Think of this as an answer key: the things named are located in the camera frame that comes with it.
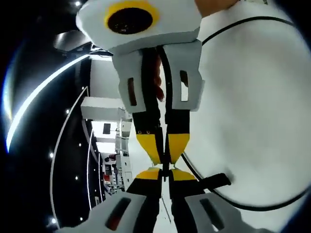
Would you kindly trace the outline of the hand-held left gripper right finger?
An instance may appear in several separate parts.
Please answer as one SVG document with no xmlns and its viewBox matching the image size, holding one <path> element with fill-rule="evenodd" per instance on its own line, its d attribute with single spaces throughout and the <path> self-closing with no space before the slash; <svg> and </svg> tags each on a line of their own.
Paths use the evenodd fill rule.
<svg viewBox="0 0 311 233">
<path fill-rule="evenodd" d="M 240 233 L 240 212 L 213 193 L 206 193 L 188 172 L 169 172 L 172 214 L 179 233 Z"/>
</svg>

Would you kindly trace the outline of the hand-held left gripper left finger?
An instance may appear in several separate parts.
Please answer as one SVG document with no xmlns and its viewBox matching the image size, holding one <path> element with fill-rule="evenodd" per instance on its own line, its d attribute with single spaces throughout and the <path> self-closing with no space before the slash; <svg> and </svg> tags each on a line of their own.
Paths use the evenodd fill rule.
<svg viewBox="0 0 311 233">
<path fill-rule="evenodd" d="M 152 233 L 159 214 L 162 170 L 139 173 L 128 189 L 113 195 L 90 213 L 92 233 Z"/>
</svg>

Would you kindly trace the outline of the person's right hand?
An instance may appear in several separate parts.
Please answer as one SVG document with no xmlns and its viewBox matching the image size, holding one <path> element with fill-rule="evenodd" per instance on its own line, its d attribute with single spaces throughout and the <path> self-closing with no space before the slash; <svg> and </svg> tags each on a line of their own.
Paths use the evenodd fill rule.
<svg viewBox="0 0 311 233">
<path fill-rule="evenodd" d="M 202 18 L 222 10 L 227 10 L 237 2 L 238 0 L 195 0 Z"/>
</svg>

